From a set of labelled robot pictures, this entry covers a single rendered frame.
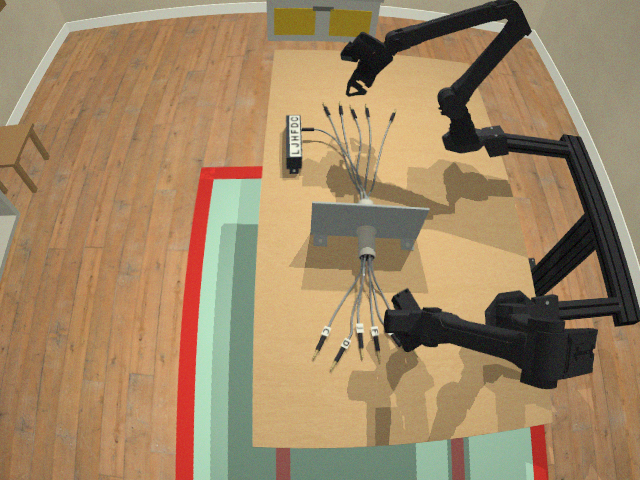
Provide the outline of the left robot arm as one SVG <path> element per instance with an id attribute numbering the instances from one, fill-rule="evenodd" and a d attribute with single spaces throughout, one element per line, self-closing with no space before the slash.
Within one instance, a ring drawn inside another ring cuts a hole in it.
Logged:
<path id="1" fill-rule="evenodd" d="M 505 359 L 522 369 L 521 383 L 555 389 L 556 380 L 593 372 L 598 329 L 565 329 L 563 320 L 532 318 L 524 296 L 496 301 L 496 327 L 463 320 L 438 307 L 421 309 L 408 288 L 391 302 L 396 310 L 385 311 L 385 333 L 420 335 L 425 347 L 450 343 Z"/>

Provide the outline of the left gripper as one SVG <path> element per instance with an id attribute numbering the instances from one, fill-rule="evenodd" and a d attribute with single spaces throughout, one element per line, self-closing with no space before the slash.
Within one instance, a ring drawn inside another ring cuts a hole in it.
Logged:
<path id="1" fill-rule="evenodd" d="M 402 344 L 402 348 L 404 349 L 405 352 L 410 352 L 416 349 L 417 347 L 419 347 L 420 345 L 422 345 L 422 342 L 419 340 L 420 335 L 409 335 L 406 338 L 404 333 L 402 334 L 394 333 L 394 334 L 396 338 L 399 339 L 400 343 Z"/>

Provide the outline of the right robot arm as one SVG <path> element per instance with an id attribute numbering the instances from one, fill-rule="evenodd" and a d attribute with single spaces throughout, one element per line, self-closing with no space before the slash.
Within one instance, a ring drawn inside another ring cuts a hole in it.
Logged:
<path id="1" fill-rule="evenodd" d="M 344 49 L 346 48 L 345 50 L 341 51 L 341 60 L 356 63 L 361 60 L 355 71 L 365 77 L 373 70 L 372 67 L 377 70 L 384 69 L 393 61 L 393 56 L 397 52 L 453 32 L 507 19 L 508 22 L 501 32 L 467 71 L 450 87 L 441 89 L 437 95 L 440 105 L 438 109 L 442 110 L 440 112 L 441 115 L 445 115 L 451 120 L 449 131 L 452 128 L 452 132 L 450 131 L 449 133 L 451 133 L 454 145 L 463 146 L 479 143 L 479 137 L 475 132 L 475 126 L 466 104 L 477 87 L 513 46 L 525 35 L 529 36 L 532 32 L 521 7 L 518 6 L 519 4 L 514 0 L 490 1 L 480 6 L 420 24 L 390 31 L 386 34 L 384 43 L 365 32 L 361 32 L 353 42 L 350 41 L 344 47 Z M 400 32 L 403 30 L 404 32 Z M 388 47 L 386 48 L 387 44 Z M 368 58 L 372 67 L 368 63 Z"/>

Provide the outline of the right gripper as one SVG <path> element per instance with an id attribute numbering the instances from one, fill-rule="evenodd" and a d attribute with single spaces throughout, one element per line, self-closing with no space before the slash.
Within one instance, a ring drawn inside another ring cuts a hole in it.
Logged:
<path id="1" fill-rule="evenodd" d="M 369 58 L 368 58 L 368 63 L 371 66 Z M 373 68 L 373 70 L 369 74 L 367 74 L 365 77 L 363 77 L 362 75 L 357 73 L 355 71 L 356 69 L 354 70 L 351 78 L 349 79 L 349 81 L 347 83 L 346 95 L 348 97 L 356 96 L 356 95 L 365 95 L 367 93 L 367 90 L 362 88 L 363 86 L 361 84 L 359 84 L 357 81 L 359 81 L 359 80 L 362 81 L 363 83 L 365 83 L 366 87 L 370 88 L 373 85 L 373 82 L 374 82 L 374 80 L 376 78 L 376 75 L 379 74 L 382 71 L 382 70 L 377 70 L 374 67 L 372 67 L 372 68 Z M 354 87 L 358 91 L 354 92 L 354 93 L 349 93 L 350 92 L 350 87 Z"/>

